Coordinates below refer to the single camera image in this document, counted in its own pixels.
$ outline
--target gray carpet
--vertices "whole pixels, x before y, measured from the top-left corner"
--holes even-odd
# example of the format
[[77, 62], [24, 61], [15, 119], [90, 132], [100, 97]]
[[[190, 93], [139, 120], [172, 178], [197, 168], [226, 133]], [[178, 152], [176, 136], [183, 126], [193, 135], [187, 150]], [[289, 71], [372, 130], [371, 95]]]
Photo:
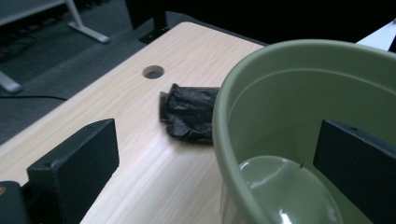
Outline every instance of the gray carpet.
[[[166, 13], [169, 28], [191, 21], [218, 29], [184, 14]], [[23, 54], [0, 63], [0, 70], [23, 87], [18, 94], [0, 88], [0, 97], [33, 96], [0, 98], [0, 145], [145, 47], [138, 38], [152, 30], [152, 21], [132, 29], [124, 0], [106, 1], [80, 11], [80, 16], [85, 26], [110, 37], [110, 42], [100, 43], [70, 28], [67, 23], [72, 17], [66, 13], [35, 28], [28, 37], [15, 40], [34, 44]]]

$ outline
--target wood grain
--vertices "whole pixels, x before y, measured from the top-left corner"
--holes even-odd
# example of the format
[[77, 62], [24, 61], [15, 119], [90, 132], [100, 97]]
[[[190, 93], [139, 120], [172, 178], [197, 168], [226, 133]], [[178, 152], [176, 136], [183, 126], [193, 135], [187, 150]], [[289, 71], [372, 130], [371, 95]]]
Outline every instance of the wood grain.
[[[86, 124], [114, 118], [120, 167], [81, 223], [221, 223], [221, 174], [212, 146], [172, 139], [159, 122], [160, 92], [173, 83], [219, 87], [262, 48], [182, 22], [0, 147], [0, 180], [26, 168]], [[158, 65], [164, 74], [143, 76]]]

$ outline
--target metal leg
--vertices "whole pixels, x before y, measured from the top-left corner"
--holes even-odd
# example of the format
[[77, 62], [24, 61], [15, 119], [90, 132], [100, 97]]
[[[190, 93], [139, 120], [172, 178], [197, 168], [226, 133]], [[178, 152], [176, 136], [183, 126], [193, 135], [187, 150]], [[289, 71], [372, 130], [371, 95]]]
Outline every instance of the metal leg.
[[84, 26], [73, 0], [64, 0], [64, 1], [66, 2], [67, 7], [69, 8], [69, 11], [72, 14], [73, 20], [74, 20], [74, 21], [69, 22], [70, 27], [72, 27], [72, 28], [82, 32], [84, 35], [88, 35], [88, 36], [90, 36], [104, 44], [110, 42], [110, 38], [108, 38], [107, 36], [101, 35], [101, 34], [97, 33], [96, 31]]
[[8, 77], [2, 71], [0, 71], [0, 86], [10, 93], [16, 93], [22, 89], [20, 84]]

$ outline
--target black plastic bag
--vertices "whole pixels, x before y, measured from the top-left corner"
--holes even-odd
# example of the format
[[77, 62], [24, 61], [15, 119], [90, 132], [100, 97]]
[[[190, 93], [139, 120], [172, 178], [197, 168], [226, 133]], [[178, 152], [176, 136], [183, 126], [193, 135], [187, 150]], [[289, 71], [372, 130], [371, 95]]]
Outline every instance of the black plastic bag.
[[179, 87], [160, 95], [160, 122], [179, 140], [213, 143], [212, 115], [219, 88]]

